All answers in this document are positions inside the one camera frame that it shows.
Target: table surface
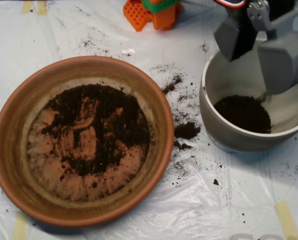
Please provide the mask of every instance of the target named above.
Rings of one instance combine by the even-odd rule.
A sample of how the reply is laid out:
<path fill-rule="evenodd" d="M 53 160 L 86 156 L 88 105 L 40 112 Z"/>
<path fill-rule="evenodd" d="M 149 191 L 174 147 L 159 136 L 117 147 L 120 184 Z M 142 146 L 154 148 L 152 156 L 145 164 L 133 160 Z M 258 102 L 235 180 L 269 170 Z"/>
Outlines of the table surface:
<path fill-rule="evenodd" d="M 228 153 L 205 131 L 199 84 L 217 49 L 213 32 L 226 17 L 222 7 L 212 0 L 183 0 L 172 30 L 155 31 L 148 23 L 135 32 L 123 16 L 123 0 L 48 0 L 46 15 L 38 14 L 36 1 L 32 12 L 22 12 L 24 4 L 0 0 L 0 110 L 39 69 L 70 57 L 108 56 L 140 68 L 161 88 L 181 75 L 183 82 L 166 98 L 179 123 L 193 121 L 201 132 L 179 140 L 193 148 L 174 147 L 165 174 L 145 200 L 101 226 L 62 229 L 37 223 L 0 188 L 0 240 L 280 240 L 288 234 L 283 223 L 292 219 L 298 234 L 298 134 L 268 151 Z M 298 18 L 294 27 L 298 30 Z M 281 202 L 290 217 L 279 218 Z"/>

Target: bowl rim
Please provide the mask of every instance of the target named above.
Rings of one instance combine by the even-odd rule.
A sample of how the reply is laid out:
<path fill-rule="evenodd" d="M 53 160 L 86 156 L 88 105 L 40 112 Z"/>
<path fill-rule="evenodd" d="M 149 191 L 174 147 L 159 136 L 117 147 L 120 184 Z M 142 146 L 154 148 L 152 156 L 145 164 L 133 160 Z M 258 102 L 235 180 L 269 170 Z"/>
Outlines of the bowl rim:
<path fill-rule="evenodd" d="M 162 105 L 162 108 L 164 109 L 164 117 L 167 121 L 167 141 L 166 141 L 166 148 L 164 150 L 164 153 L 162 155 L 161 161 L 159 163 L 159 166 L 156 170 L 156 172 L 153 174 L 152 178 L 149 180 L 148 184 L 140 190 L 138 194 L 136 194 L 130 201 L 126 202 L 125 204 L 121 205 L 120 207 L 105 213 L 100 216 L 94 216 L 87 219 L 79 219 L 79 220 L 68 220 L 68 219 L 60 219 L 57 216 L 47 216 L 44 215 L 41 212 L 36 211 L 35 208 L 26 205 L 23 201 L 21 196 L 18 196 L 13 191 L 11 191 L 10 186 L 8 186 L 7 182 L 4 179 L 2 169 L 0 167 L 0 186 L 7 195 L 7 197 L 24 213 L 27 215 L 33 217 L 34 219 L 37 219 L 41 222 L 58 226 L 58 227 L 87 227 L 92 226 L 96 224 L 102 224 L 105 222 L 108 222 L 110 220 L 116 219 L 120 217 L 121 215 L 125 214 L 132 208 L 134 208 L 137 204 L 139 204 L 151 191 L 152 189 L 157 185 L 157 183 L 160 181 L 161 177 L 163 176 L 167 165 L 170 160 L 170 156 L 173 150 L 174 145 L 174 120 L 173 115 L 171 112 L 171 108 L 169 106 L 169 103 L 163 94 L 162 90 L 159 88 L 159 86 L 154 82 L 154 80 L 148 76 L 145 72 L 140 70 L 139 68 L 124 62 L 119 59 L 114 59 L 111 57 L 105 57 L 105 56 L 78 56 L 78 57 L 72 57 L 67 58 L 64 60 L 57 61 L 55 63 L 52 63 L 39 71 L 35 72 L 33 75 L 29 76 L 23 83 L 21 83 L 16 90 L 10 95 L 6 103 L 4 104 L 1 112 L 0 112 L 0 132 L 2 129 L 2 119 L 8 117 L 8 112 L 10 108 L 11 102 L 14 100 L 16 96 L 22 93 L 22 90 L 24 86 L 26 86 L 28 83 L 34 81 L 36 77 L 40 76 L 41 74 L 44 74 L 47 71 L 52 70 L 55 67 L 63 66 L 66 64 L 73 64 L 73 63 L 79 63 L 81 61 L 102 61 L 107 63 L 114 63 L 117 65 L 120 65 L 124 68 L 128 68 L 137 74 L 141 76 L 141 78 L 144 81 L 147 81 L 152 88 L 154 89 L 156 93 L 156 98 L 159 99 L 159 102 Z"/>
<path fill-rule="evenodd" d="M 257 42 L 263 42 L 262 39 L 257 39 Z M 282 132 L 278 132 L 278 133 L 257 133 L 257 132 L 253 132 L 253 131 L 248 131 L 245 130 L 241 127 L 238 127 L 234 124 L 232 124 L 231 122 L 229 122 L 227 119 L 225 119 L 223 116 L 220 115 L 220 113 L 215 109 L 215 107 L 213 106 L 213 104 L 211 103 L 209 96 L 208 96 L 208 89 L 206 87 L 206 75 L 207 75 L 207 70 L 209 68 L 209 65 L 211 64 L 212 60 L 215 58 L 215 56 L 217 56 L 218 54 L 221 54 L 220 49 L 217 49 L 212 56 L 209 58 L 209 60 L 207 61 L 207 63 L 204 66 L 203 69 L 203 73 L 202 73 L 202 79 L 201 79 L 201 86 L 202 89 L 205 89 L 203 91 L 204 97 L 209 105 L 209 107 L 212 109 L 212 111 L 216 114 L 216 116 L 223 121 L 225 124 L 229 125 L 231 128 L 235 129 L 236 131 L 242 132 L 246 135 L 250 135 L 250 136 L 256 136 L 256 137 L 261 137 L 261 138 L 277 138 L 277 137 L 282 137 L 282 136 L 286 136 L 292 133 L 295 133 L 298 131 L 298 125 L 287 130 L 287 131 L 282 131 Z"/>

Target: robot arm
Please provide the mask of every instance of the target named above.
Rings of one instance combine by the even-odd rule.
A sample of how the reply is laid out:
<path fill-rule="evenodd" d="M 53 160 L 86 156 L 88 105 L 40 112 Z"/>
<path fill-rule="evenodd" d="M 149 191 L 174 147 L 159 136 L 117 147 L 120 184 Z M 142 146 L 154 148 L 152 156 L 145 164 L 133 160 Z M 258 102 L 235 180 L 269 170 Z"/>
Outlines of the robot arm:
<path fill-rule="evenodd" d="M 227 60 L 233 61 L 250 51 L 258 31 L 265 31 L 267 40 L 258 47 L 258 55 L 267 93 L 281 94 L 296 85 L 298 32 L 293 31 L 293 22 L 298 16 L 298 0 L 214 1 L 228 12 L 214 33 Z"/>

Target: terracotta plant saucer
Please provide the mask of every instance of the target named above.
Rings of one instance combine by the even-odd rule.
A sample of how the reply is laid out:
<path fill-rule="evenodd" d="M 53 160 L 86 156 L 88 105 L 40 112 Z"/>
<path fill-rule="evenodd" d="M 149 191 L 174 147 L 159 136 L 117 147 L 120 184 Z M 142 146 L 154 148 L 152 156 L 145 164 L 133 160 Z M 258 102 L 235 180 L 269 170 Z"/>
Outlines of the terracotta plant saucer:
<path fill-rule="evenodd" d="M 169 104 L 148 75 L 109 57 L 65 59 L 30 76 L 1 110 L 0 186 L 39 221 L 101 224 L 154 188 L 173 141 Z"/>

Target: green component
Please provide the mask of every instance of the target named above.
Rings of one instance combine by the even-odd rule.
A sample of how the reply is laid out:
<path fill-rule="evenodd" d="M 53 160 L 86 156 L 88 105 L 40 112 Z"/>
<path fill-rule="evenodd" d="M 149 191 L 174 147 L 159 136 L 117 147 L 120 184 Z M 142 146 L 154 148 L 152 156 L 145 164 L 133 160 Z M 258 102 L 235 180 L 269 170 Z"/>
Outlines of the green component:
<path fill-rule="evenodd" d="M 149 9 L 153 14 L 159 13 L 171 6 L 177 4 L 180 0 L 163 0 L 160 3 L 151 3 L 150 0 L 142 0 L 145 9 Z"/>

